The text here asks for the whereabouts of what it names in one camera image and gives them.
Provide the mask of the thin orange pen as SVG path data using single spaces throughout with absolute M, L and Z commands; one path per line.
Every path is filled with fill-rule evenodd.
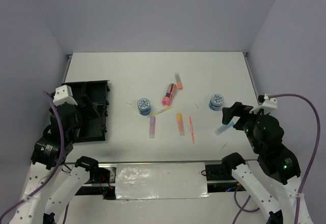
M 192 123 L 192 118 L 191 117 L 189 117 L 189 126 L 190 126 L 192 142 L 194 144 L 195 143 L 195 137 L 194 137 L 194 129 L 193 129 L 193 123 Z

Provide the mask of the thin yellow pen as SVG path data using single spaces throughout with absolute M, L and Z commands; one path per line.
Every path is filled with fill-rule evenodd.
M 168 110 L 170 110 L 170 109 L 172 109 L 172 106 L 168 106 L 168 107 L 166 107 L 166 108 L 164 108 L 164 109 L 161 109 L 161 110 L 159 110 L 159 111 L 157 111 L 157 112 L 155 112 L 155 113 L 152 113 L 152 114 L 148 115 L 148 117 L 149 117 L 149 118 L 150 118 L 150 117 L 154 117 L 154 116 L 159 115 L 159 114 L 161 114 L 161 113 L 164 113 L 164 112 L 166 112 L 166 111 L 168 111 Z

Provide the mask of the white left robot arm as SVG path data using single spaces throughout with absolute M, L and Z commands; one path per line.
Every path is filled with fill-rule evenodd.
M 98 180 L 98 161 L 82 156 L 66 180 L 53 190 L 53 184 L 73 149 L 83 121 L 78 104 L 66 92 L 44 94 L 51 108 L 51 123 L 36 142 L 31 156 L 28 181 L 20 201 L 7 209 L 15 214 L 10 223 L 57 223 L 62 214 L 67 214 L 72 198 L 86 182 Z

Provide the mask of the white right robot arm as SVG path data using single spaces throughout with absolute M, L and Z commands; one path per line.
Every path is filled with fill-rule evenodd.
M 222 109 L 222 123 L 227 125 L 234 117 L 233 125 L 241 130 L 258 155 L 260 168 L 271 180 L 277 197 L 274 198 L 259 182 L 239 153 L 222 159 L 222 175 L 236 179 L 262 211 L 267 223 L 312 223 L 300 185 L 303 182 L 298 160 L 282 143 L 284 130 L 279 121 L 265 114 L 262 108 L 235 102 Z

